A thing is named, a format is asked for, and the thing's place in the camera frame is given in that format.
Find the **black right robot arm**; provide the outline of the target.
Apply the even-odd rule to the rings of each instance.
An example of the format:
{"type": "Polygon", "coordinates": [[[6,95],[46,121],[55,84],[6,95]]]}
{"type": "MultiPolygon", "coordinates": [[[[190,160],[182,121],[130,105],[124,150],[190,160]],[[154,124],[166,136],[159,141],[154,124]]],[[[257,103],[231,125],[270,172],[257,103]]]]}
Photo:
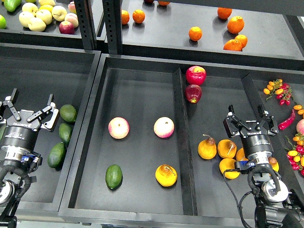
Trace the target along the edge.
{"type": "Polygon", "coordinates": [[[232,168],[223,173],[238,172],[247,176],[250,191],[236,200],[237,209],[244,227],[250,225],[244,220],[242,202],[252,194],[256,204],[256,228],[302,228],[304,226],[304,204],[294,190],[289,190],[281,180],[280,174],[270,164],[274,150],[271,136],[278,133],[274,116],[258,106],[258,120],[241,120],[228,107],[223,124],[229,138],[239,136],[246,161],[236,161],[232,168]]]}

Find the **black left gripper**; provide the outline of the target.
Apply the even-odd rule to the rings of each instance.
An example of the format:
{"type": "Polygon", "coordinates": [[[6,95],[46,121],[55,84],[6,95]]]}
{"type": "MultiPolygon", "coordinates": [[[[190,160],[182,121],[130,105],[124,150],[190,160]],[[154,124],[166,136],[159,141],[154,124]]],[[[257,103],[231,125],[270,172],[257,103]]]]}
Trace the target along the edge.
{"type": "Polygon", "coordinates": [[[4,121],[4,111],[8,108],[12,115],[7,119],[7,126],[0,141],[0,147],[6,151],[9,146],[18,147],[26,152],[33,152],[40,129],[53,132],[59,119],[59,110],[50,94],[47,106],[37,112],[17,111],[14,104],[19,91],[14,88],[12,94],[0,102],[0,120],[4,121]]]}

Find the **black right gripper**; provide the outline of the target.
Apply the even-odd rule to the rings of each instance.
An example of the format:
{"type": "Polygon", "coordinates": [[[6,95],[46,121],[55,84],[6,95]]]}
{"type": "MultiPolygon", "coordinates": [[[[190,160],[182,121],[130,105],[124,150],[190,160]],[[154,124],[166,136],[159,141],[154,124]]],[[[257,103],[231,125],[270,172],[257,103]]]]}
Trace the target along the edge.
{"type": "Polygon", "coordinates": [[[275,117],[264,108],[257,106],[258,121],[242,121],[236,117],[233,105],[228,107],[228,114],[223,120],[229,138],[240,135],[245,157],[247,159],[268,158],[273,153],[269,136],[278,133],[275,117]]]}

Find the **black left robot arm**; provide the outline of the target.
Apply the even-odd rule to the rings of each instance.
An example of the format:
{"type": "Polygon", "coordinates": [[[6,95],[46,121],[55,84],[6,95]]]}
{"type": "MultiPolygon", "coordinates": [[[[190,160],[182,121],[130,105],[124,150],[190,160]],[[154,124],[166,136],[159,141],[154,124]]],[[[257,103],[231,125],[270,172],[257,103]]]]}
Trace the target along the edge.
{"type": "Polygon", "coordinates": [[[14,106],[19,92],[15,88],[0,103],[0,225],[15,228],[15,213],[23,195],[36,177],[30,174],[42,164],[41,154],[34,151],[41,129],[54,131],[59,110],[50,94],[46,107],[38,111],[17,110],[14,106]]]}

